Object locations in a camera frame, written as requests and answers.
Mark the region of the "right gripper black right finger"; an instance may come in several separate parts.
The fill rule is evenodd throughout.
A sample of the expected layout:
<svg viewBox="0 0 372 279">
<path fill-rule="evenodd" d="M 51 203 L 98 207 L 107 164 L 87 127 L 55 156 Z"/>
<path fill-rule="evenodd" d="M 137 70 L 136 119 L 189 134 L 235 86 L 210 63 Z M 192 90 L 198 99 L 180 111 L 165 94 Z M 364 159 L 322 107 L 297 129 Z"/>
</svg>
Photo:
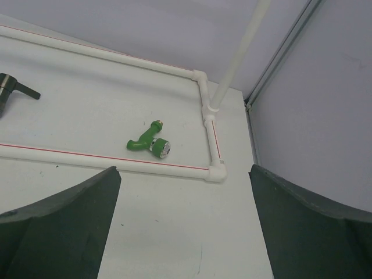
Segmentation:
<svg viewBox="0 0 372 279">
<path fill-rule="evenodd" d="M 371 278 L 371 213 L 253 165 L 249 173 L 274 278 Z"/>
</svg>

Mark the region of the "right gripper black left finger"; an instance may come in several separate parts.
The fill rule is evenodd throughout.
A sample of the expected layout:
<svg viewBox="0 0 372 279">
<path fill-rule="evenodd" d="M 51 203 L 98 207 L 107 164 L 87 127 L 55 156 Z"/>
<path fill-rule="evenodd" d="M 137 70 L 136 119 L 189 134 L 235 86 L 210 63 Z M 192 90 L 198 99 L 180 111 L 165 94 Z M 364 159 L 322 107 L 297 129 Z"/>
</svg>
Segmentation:
<svg viewBox="0 0 372 279">
<path fill-rule="evenodd" d="M 121 177 L 112 166 L 1 214 L 1 278 L 97 278 Z"/>
</svg>

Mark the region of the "white PVC pipe frame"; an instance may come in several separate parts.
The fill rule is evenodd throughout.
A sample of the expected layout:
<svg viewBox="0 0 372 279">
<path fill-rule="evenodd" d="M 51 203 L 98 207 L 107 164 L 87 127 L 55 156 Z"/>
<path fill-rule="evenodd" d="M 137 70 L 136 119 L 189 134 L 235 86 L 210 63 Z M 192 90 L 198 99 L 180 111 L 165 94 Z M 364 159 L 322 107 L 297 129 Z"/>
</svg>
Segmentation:
<svg viewBox="0 0 372 279">
<path fill-rule="evenodd" d="M 228 69 L 213 96 L 209 94 L 208 77 L 203 71 L 179 68 L 151 60 L 128 56 L 120 52 L 60 40 L 2 25 L 1 36 L 3 37 L 72 52 L 79 55 L 117 62 L 124 65 L 135 66 L 145 70 L 152 70 L 173 76 L 188 78 L 196 82 L 201 95 L 202 118 L 208 138 L 211 163 L 208 167 L 194 167 L 9 144 L 1 144 L 1 156 L 9 159 L 69 164 L 73 166 L 96 167 L 100 169 L 115 165 L 121 171 L 195 178 L 213 183 L 223 182 L 227 177 L 227 169 L 221 157 L 216 132 L 216 115 L 269 6 L 270 1 L 257 2 L 253 15 L 246 28 L 246 32 L 241 39 L 239 48 L 231 59 Z"/>
</svg>

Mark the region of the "green plastic water faucet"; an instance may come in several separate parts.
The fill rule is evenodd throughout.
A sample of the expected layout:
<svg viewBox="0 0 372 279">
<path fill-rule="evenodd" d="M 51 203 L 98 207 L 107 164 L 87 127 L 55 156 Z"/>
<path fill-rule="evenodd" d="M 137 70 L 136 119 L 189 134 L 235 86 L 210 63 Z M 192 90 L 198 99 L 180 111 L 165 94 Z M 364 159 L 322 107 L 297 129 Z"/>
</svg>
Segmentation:
<svg viewBox="0 0 372 279">
<path fill-rule="evenodd" d="M 131 151 L 148 150 L 153 156 L 164 159 L 171 150 L 170 142 L 163 138 L 156 138 L 163 128 L 161 120 L 155 120 L 137 141 L 129 140 L 126 148 Z"/>
</svg>

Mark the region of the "grey metal long-spout faucet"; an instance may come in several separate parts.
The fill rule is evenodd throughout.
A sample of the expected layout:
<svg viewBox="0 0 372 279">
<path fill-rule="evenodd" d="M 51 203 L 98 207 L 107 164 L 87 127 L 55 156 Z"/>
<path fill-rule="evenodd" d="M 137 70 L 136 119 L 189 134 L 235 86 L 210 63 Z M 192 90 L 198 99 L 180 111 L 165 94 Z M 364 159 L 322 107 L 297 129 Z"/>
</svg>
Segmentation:
<svg viewBox="0 0 372 279">
<path fill-rule="evenodd" d="M 19 91 L 36 100 L 39 100 L 41 97 L 39 92 L 18 82 L 16 78 L 9 74 L 1 73 L 1 116 L 5 111 L 6 103 L 13 91 Z"/>
</svg>

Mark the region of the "aluminium enclosure frame post right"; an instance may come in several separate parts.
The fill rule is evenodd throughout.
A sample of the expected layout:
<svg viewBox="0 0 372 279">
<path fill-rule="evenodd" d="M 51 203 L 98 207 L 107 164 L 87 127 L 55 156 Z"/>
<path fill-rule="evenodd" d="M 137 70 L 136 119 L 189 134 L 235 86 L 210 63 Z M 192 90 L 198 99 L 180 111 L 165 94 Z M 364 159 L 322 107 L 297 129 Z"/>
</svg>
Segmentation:
<svg viewBox="0 0 372 279">
<path fill-rule="evenodd" d="M 264 93 L 265 89 L 269 86 L 270 82 L 287 59 L 290 51 L 294 48 L 310 19 L 323 2 L 323 0 L 306 1 L 304 7 L 296 17 L 294 23 L 270 59 L 252 91 L 249 93 L 248 97 L 244 99 L 254 164 L 260 164 L 260 156 L 257 145 L 258 140 L 255 136 L 255 129 L 252 124 L 253 105 L 260 94 Z"/>
</svg>

